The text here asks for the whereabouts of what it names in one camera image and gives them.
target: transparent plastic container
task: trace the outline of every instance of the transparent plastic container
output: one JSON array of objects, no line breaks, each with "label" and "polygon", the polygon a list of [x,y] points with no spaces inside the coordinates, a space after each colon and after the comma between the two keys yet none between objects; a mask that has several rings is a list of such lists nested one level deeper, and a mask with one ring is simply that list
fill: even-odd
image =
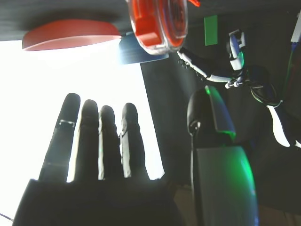
[{"label": "transparent plastic container", "polygon": [[134,33],[146,52],[179,50],[187,35],[186,0],[126,0]]}]

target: red plate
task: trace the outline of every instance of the red plate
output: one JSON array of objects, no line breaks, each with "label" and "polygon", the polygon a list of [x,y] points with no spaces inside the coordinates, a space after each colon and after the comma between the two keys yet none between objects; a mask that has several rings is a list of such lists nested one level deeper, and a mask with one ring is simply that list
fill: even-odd
[{"label": "red plate", "polygon": [[120,39],[117,28],[94,20],[67,19],[45,24],[23,38],[26,51],[73,48]]}]

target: green rectangle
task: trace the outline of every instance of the green rectangle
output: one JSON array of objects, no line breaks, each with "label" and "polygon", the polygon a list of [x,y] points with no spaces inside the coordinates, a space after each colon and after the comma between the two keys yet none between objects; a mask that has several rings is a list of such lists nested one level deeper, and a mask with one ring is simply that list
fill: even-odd
[{"label": "green rectangle", "polygon": [[205,24],[205,45],[216,45],[218,43],[217,15],[204,18]]}]

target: black backdrop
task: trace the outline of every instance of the black backdrop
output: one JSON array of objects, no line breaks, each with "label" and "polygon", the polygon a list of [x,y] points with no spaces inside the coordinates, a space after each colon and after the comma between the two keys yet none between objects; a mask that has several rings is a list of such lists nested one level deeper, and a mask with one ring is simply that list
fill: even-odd
[{"label": "black backdrop", "polygon": [[[203,23],[189,29],[185,47],[202,57],[217,59],[230,67],[225,43],[229,32],[246,33],[246,64],[264,65],[271,81],[282,91],[290,39],[300,9],[281,8],[219,17],[219,45],[204,45]],[[300,63],[301,48],[293,62]],[[186,108],[191,94],[205,86],[192,71],[169,59],[141,64],[150,109],[166,175],[180,184],[190,183],[190,137],[186,129]],[[301,120],[301,74],[295,77],[285,108]],[[248,87],[220,91],[237,130],[236,143],[247,145],[259,204],[301,214],[301,149],[278,144],[272,132],[272,118],[265,106],[253,99]]]}]

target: black finger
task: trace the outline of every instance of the black finger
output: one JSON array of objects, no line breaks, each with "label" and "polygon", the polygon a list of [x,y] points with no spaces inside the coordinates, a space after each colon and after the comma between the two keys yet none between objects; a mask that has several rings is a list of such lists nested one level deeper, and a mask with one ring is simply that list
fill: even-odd
[{"label": "black finger", "polygon": [[68,176],[73,134],[79,114],[80,97],[69,93],[62,105],[47,150],[39,180],[65,182]]},{"label": "black finger", "polygon": [[122,111],[121,142],[125,176],[149,178],[145,167],[145,152],[138,113],[132,103],[127,103]]},{"label": "black finger", "polygon": [[99,112],[101,123],[99,134],[100,151],[103,152],[104,178],[121,178],[123,169],[120,155],[120,139],[115,124],[115,114],[110,106],[103,106]]},{"label": "black finger", "polygon": [[87,100],[81,112],[74,180],[98,179],[98,126],[97,104]]}]

